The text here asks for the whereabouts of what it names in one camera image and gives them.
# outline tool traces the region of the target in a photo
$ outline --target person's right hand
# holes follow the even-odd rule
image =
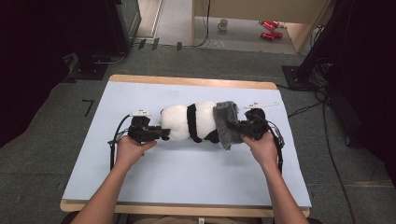
[[[241,138],[250,147],[254,159],[261,167],[277,165],[277,150],[270,132],[264,133],[260,140],[254,140],[253,137],[243,134]]]
[[[131,166],[144,155],[145,151],[156,145],[156,141],[140,144],[130,136],[125,135],[118,142],[117,159],[114,166],[121,167],[123,170],[128,171],[131,169]]]

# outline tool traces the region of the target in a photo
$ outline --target dark wall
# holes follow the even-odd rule
[[[393,183],[396,183],[395,11],[395,1],[356,0],[350,11],[345,45],[326,76],[361,120],[353,135],[386,164]]]
[[[23,133],[52,88],[69,70],[62,32],[45,6],[32,1],[0,3],[0,147]]]

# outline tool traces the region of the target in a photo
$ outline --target white board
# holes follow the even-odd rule
[[[205,100],[234,101],[241,120],[246,119],[245,105],[279,103],[264,111],[285,138],[283,176],[297,204],[310,207],[279,91],[115,81],[107,83],[63,199],[89,200],[100,187],[109,172],[107,141],[127,114],[145,109],[152,114],[149,125],[158,126],[163,108]],[[127,119],[121,129],[128,128],[130,122]],[[160,139],[145,154],[126,176],[119,202],[271,206],[261,167],[246,144],[233,145],[226,151],[221,144]]]

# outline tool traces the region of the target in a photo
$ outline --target forearm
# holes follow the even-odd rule
[[[286,183],[275,164],[262,166],[274,209],[276,224],[308,223],[303,212],[290,194]]]
[[[114,166],[72,223],[111,223],[126,171]]]

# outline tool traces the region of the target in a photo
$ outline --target red object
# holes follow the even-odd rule
[[[271,22],[271,24],[273,26],[275,26],[275,28],[279,27],[279,22],[278,21],[270,21],[270,22]]]
[[[273,40],[273,39],[275,38],[275,36],[274,36],[273,34],[267,34],[267,33],[265,33],[265,32],[262,32],[261,37],[262,37],[263,39],[267,39],[267,40]]]
[[[280,32],[272,32],[272,34],[274,35],[275,38],[282,38],[283,33]]]
[[[269,21],[264,21],[264,22],[262,23],[262,25],[263,25],[265,28],[267,28],[268,30],[270,30],[271,32],[273,32],[273,31],[275,30],[275,26],[274,26],[271,22],[269,22]]]

